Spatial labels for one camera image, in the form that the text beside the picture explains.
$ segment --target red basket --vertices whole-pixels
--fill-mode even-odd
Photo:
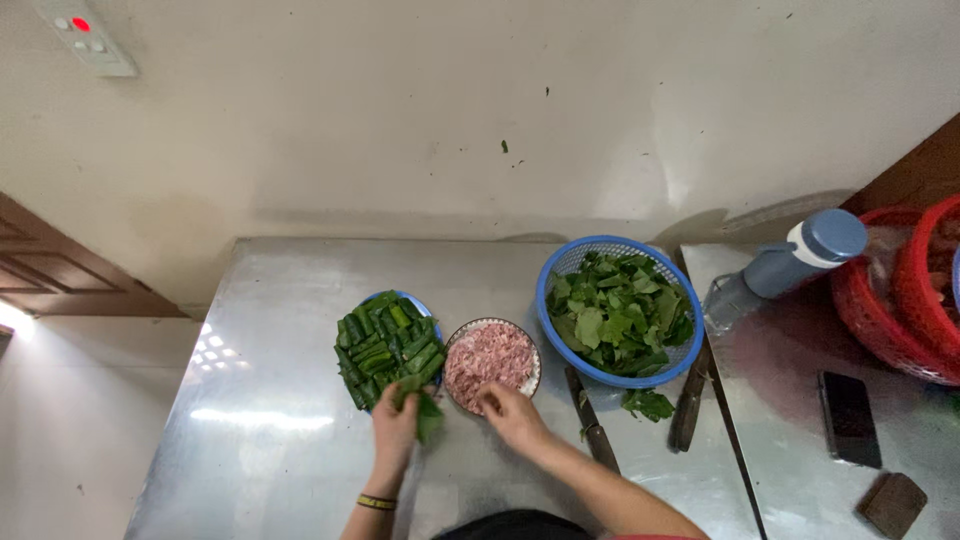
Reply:
[[[926,265],[930,236],[945,217],[960,218],[960,195],[948,197],[924,212],[910,241],[900,251],[892,285],[897,308],[910,330],[947,361],[960,366],[960,330],[937,300]]]
[[[864,225],[913,225],[915,209],[889,208],[860,216]],[[850,332],[877,358],[914,377],[960,385],[960,370],[927,348],[887,311],[870,287],[868,260],[854,258],[830,273],[833,304]]]

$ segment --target knife handle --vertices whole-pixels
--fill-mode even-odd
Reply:
[[[690,450],[693,440],[693,431],[697,428],[697,417],[700,414],[700,394],[684,393],[677,401],[676,418],[670,427],[670,446],[686,452]]]
[[[618,475],[620,467],[616,464],[616,456],[613,455],[613,447],[610,446],[610,440],[607,438],[607,432],[603,426],[593,426],[587,430],[587,444],[590,446],[590,453],[600,464],[604,465]]]

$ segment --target light switch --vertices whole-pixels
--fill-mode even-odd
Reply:
[[[83,63],[105,77],[135,77],[136,65],[84,0],[32,0],[36,12]],[[109,2],[103,4],[109,9]]]

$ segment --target hand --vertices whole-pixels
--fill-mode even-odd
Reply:
[[[480,387],[479,395],[487,420],[519,454],[533,457],[555,440],[530,399],[513,388],[488,382]]]
[[[379,403],[373,408],[373,440],[376,458],[373,461],[373,473],[368,487],[380,493],[396,491],[403,479],[403,472],[410,461],[417,440],[417,407],[420,396],[417,392],[407,395],[402,410],[394,408],[394,397],[398,386],[394,382],[387,386]],[[374,497],[392,497],[377,495]]]

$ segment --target stainless steel table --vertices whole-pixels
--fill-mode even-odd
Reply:
[[[335,321],[387,288],[416,295],[444,336],[477,317],[512,320],[543,354],[534,403],[552,430],[586,449],[559,357],[533,310],[555,244],[258,238],[240,241],[207,317],[137,500],[126,538],[336,538],[372,464],[371,420],[337,375]],[[620,391],[587,391],[625,477],[676,506],[714,539],[754,538],[754,520],[712,390],[690,452],[666,448],[667,422],[634,420]],[[676,401],[684,378],[661,388]],[[597,525],[563,485],[504,448],[449,400],[444,432],[404,482],[396,537],[510,507]]]
[[[819,370],[867,384],[884,469],[905,473],[929,497],[907,538],[960,538],[960,418],[947,390],[863,349],[826,282],[765,302],[734,280],[708,299],[714,278],[741,270],[753,249],[683,246],[683,255],[707,304],[709,342],[769,538],[882,538],[853,513],[879,472],[828,454]],[[711,305],[718,297],[732,301]]]

